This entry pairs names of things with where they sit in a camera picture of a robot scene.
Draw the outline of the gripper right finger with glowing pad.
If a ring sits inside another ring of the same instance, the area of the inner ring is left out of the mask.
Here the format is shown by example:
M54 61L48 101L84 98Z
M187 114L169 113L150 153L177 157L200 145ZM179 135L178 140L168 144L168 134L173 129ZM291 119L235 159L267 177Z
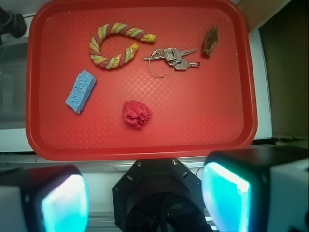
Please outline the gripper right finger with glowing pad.
M201 176L205 207L221 232L306 232L309 151L259 146L211 152Z

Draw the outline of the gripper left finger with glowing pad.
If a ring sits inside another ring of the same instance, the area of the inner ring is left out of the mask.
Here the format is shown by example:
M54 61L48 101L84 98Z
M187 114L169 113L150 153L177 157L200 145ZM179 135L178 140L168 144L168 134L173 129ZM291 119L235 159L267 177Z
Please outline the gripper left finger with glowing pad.
M73 165L0 174L2 232L84 232L89 207L87 181Z

